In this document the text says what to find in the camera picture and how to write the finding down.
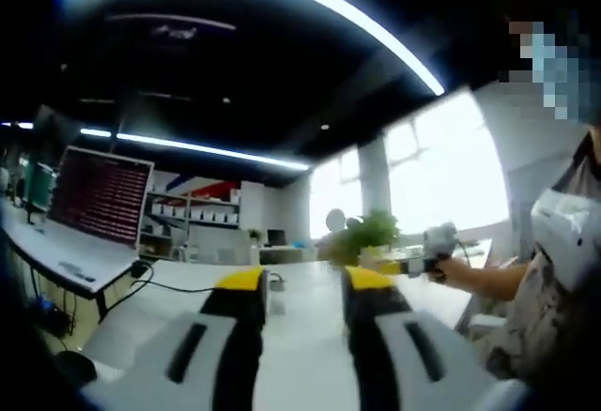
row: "black ceiling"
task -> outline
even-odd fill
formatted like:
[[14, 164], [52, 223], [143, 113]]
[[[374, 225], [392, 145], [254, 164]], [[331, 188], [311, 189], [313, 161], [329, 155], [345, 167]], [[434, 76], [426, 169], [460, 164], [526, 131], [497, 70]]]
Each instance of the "black ceiling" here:
[[[447, 91], [494, 80], [516, 58], [492, 0], [347, 1]], [[434, 99], [379, 42], [311, 0], [28, 0], [7, 22], [4, 46], [22, 56], [5, 68], [3, 119], [31, 120], [46, 103], [89, 127], [311, 164]], [[131, 143], [116, 152], [273, 186], [299, 174]]]

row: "floor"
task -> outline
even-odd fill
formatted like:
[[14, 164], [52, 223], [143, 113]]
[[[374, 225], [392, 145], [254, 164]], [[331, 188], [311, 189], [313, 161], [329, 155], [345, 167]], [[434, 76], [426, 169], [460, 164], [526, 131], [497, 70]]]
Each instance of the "floor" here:
[[[26, 297], [34, 297], [29, 266], [14, 253], [12, 254], [12, 262], [16, 267], [17, 281], [21, 282], [23, 293]], [[62, 340], [42, 331], [42, 335], [48, 343], [49, 348], [53, 353], [65, 350], [65, 348], [72, 351], [81, 350], [99, 324], [100, 317], [96, 301], [77, 297], [71, 292], [65, 294], [65, 291], [61, 287], [47, 281], [38, 273], [34, 274], [34, 279], [40, 294], [43, 294], [54, 305], [75, 318], [72, 334], [68, 334]], [[134, 279], [130, 275], [125, 275], [107, 288], [104, 291], [107, 306], [110, 307], [117, 300], [125, 296], [133, 281]]]

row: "face mask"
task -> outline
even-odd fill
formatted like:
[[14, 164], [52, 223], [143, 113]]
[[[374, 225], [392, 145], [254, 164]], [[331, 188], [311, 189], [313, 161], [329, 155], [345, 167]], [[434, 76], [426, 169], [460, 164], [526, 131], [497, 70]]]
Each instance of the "face mask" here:
[[532, 60], [532, 81], [543, 85], [545, 107], [553, 108], [557, 119], [598, 125], [601, 66], [587, 52], [586, 43], [558, 46], [541, 23], [533, 25], [531, 35], [520, 37], [520, 56]]

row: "green plant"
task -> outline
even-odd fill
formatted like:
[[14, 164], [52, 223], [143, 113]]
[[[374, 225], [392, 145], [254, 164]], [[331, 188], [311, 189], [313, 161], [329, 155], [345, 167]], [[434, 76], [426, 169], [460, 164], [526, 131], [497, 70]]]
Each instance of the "green plant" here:
[[319, 257], [337, 265], [356, 266], [362, 248], [392, 245], [399, 240], [401, 233], [396, 224], [396, 217], [378, 210], [358, 219], [347, 219], [346, 230], [331, 235]]
[[248, 236], [250, 239], [261, 240], [263, 234], [260, 230], [257, 230], [256, 228], [251, 228], [250, 230], [248, 230]]

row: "bright window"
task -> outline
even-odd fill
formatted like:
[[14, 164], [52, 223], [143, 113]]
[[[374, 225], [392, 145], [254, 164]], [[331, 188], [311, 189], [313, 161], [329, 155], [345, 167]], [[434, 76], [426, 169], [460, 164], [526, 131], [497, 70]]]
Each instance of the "bright window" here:
[[471, 92], [396, 125], [386, 153], [393, 214], [404, 233], [444, 221], [465, 230], [507, 219], [501, 164]]
[[347, 217], [362, 214], [357, 148], [317, 166], [311, 174], [310, 184], [309, 220], [312, 239], [319, 239], [330, 232], [326, 226], [326, 217], [331, 210], [340, 208]]

